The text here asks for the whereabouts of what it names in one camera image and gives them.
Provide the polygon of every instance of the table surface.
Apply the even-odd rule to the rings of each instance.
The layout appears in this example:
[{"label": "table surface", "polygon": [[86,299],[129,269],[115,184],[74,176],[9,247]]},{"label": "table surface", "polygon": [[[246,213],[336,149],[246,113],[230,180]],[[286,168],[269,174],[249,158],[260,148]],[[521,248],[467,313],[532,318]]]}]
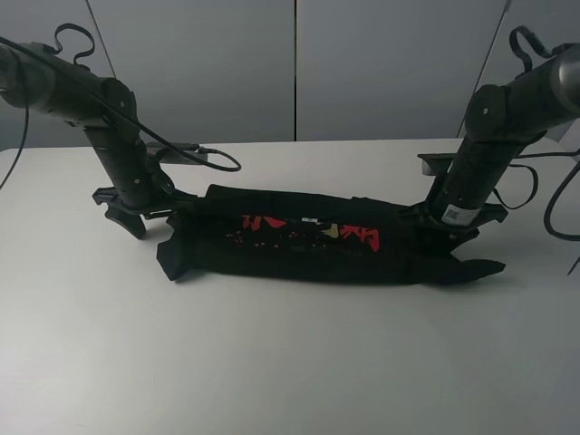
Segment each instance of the table surface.
[{"label": "table surface", "polygon": [[[237,174],[211,183],[411,204],[421,152],[458,140],[225,144]],[[543,140],[529,151],[557,150]],[[4,174],[14,150],[0,153]],[[0,432],[144,434],[576,434],[580,246],[542,215],[571,159],[533,161],[535,201],[482,228],[460,258],[507,263],[454,290],[334,286],[204,274],[171,283],[161,220],[138,241],[91,194],[110,185],[92,149],[25,150],[0,192]],[[529,174],[499,188],[517,204]],[[575,180],[555,225],[578,232]]]}]

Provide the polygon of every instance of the barcode label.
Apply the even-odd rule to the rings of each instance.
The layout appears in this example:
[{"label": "barcode label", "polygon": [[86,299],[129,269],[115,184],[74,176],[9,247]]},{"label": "barcode label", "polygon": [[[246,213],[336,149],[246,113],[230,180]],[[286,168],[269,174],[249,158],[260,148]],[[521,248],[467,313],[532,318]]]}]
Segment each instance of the barcode label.
[{"label": "barcode label", "polygon": [[455,210],[447,210],[445,213],[445,218],[457,220],[459,218],[459,212]]},{"label": "barcode label", "polygon": [[473,219],[477,217],[480,210],[481,208],[466,210],[465,208],[459,208],[449,204],[445,213],[443,213],[441,221],[455,227],[466,227],[473,222]]}]

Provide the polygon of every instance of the black cloth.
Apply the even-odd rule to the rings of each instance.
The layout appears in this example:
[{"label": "black cloth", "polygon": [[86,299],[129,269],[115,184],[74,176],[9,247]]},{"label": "black cloth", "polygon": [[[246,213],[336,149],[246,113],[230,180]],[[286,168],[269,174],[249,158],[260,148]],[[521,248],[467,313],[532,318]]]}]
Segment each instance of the black cloth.
[{"label": "black cloth", "polygon": [[212,185],[174,222],[189,268],[331,283],[462,284],[501,272],[488,260],[421,252],[404,206],[367,198]]}]

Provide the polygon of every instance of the cable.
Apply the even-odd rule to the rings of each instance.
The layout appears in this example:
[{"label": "cable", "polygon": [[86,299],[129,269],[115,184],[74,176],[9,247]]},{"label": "cable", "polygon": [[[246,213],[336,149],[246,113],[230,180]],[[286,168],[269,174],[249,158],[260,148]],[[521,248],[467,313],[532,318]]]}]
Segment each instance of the cable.
[{"label": "cable", "polygon": [[14,161],[12,162],[12,166],[6,173],[4,180],[0,183],[0,190],[4,187],[10,176],[12,175],[13,170],[15,170],[16,164],[22,155],[22,150],[24,149],[24,144],[26,143],[26,136],[28,135],[28,123],[30,120],[30,108],[28,106],[28,85],[26,84],[26,72],[24,71],[24,67],[22,65],[22,61],[16,55],[15,52],[10,52],[12,56],[16,59],[16,73],[18,74],[18,79],[23,85],[24,91],[24,129],[22,131],[22,138],[20,139],[20,146],[18,147],[18,152],[16,153],[16,157],[14,157]]},{"label": "cable", "polygon": [[99,104],[101,104],[105,108],[109,109],[110,111],[112,111],[117,116],[120,116],[121,118],[123,118],[126,122],[128,122],[129,124],[131,124],[133,127],[137,127],[138,129],[142,130],[147,135],[151,136],[154,140],[156,140],[157,142],[161,143],[166,148],[169,148],[173,152],[179,154],[184,159],[193,160],[193,161],[197,162],[199,165],[207,166],[207,167],[212,168],[212,169],[223,170],[225,172],[238,172],[239,170],[242,169],[242,165],[236,159],[234,159],[232,156],[230,156],[229,154],[226,154],[224,151],[215,152],[214,154],[220,154],[220,155],[226,157],[227,159],[229,159],[230,161],[232,161],[236,166],[229,167],[229,166],[217,165],[215,163],[211,163],[209,161],[206,161],[206,160],[203,160],[203,159],[199,159],[199,158],[197,158],[195,156],[192,156],[192,155],[188,154],[185,151],[180,150],[178,147],[174,146],[168,140],[163,139],[155,131],[147,128],[146,126],[144,126],[143,124],[141,124],[139,121],[134,120],[131,116],[126,115],[122,111],[119,111],[110,102],[108,102],[106,99],[104,99],[103,97],[101,97],[101,95],[99,93],[93,91],[91,88],[89,88],[84,83],[82,83],[80,80],[78,80],[76,77],[74,77],[73,75],[71,75],[67,71],[65,71],[63,68],[61,68],[59,65],[55,65],[55,64],[47,61],[41,55],[35,53],[34,51],[29,50],[29,49],[23,47],[22,45],[20,45],[18,43],[15,43],[13,41],[10,41],[9,39],[3,38],[2,36],[0,36],[0,44],[4,44],[4,45],[12,48],[13,50],[16,50],[17,52],[26,54],[27,56],[35,59],[37,62],[43,64],[44,66],[47,66],[47,67],[53,69],[54,71],[56,71],[57,73],[65,76],[66,78],[68,78],[69,80],[71,80],[72,82],[74,82],[74,84],[76,84],[83,91],[85,91],[89,95],[91,95],[91,97],[95,101],[97,101]]},{"label": "cable", "polygon": [[517,156],[516,159],[535,159],[538,157],[578,157],[580,156],[580,149],[572,152],[540,152],[537,154],[524,154]]},{"label": "cable", "polygon": [[520,204],[519,206],[510,207],[501,198],[501,196],[499,195],[499,191],[496,188],[493,189],[493,194],[496,196],[496,198],[498,199],[499,203],[502,206],[504,206],[508,210],[517,210],[518,208],[522,208],[525,205],[527,205],[532,199],[534,199],[536,197],[537,188],[539,187],[540,177],[537,175],[537,170],[532,168],[531,166],[528,166],[528,165],[509,165],[509,167],[510,168],[524,168],[524,169],[529,170],[530,173],[532,174],[532,180],[533,180],[532,193],[530,193],[528,199],[526,199],[526,202]]},{"label": "cable", "polygon": [[578,172],[580,172],[580,161],[575,164],[574,168],[566,176],[564,181],[562,181],[560,186],[558,186],[556,192],[554,192],[554,195],[547,203],[546,212],[544,213],[544,227],[546,227],[546,231],[554,237],[557,237],[561,240],[567,240],[569,242],[580,242],[580,235],[577,236],[556,231],[552,226],[552,212],[554,211],[554,206],[562,195],[562,192],[564,192],[568,184],[570,184],[570,181],[572,181]]}]

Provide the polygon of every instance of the red print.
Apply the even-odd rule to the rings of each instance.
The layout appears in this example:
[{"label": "red print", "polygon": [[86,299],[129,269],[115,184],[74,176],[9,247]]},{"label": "red print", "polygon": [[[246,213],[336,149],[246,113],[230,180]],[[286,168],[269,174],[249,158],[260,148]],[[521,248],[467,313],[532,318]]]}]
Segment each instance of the red print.
[{"label": "red print", "polygon": [[353,227],[352,225],[343,226],[343,229],[341,229],[341,236],[347,238],[351,234],[360,238],[363,243],[368,242],[374,252],[377,252],[381,247],[378,229]]},{"label": "red print", "polygon": [[[243,228],[252,228],[252,231],[257,231],[260,229],[262,225],[262,217],[261,216],[242,216],[244,218],[244,222],[242,223]],[[274,219],[273,217],[264,217],[266,223],[272,228],[280,228],[286,225],[284,220]]]}]

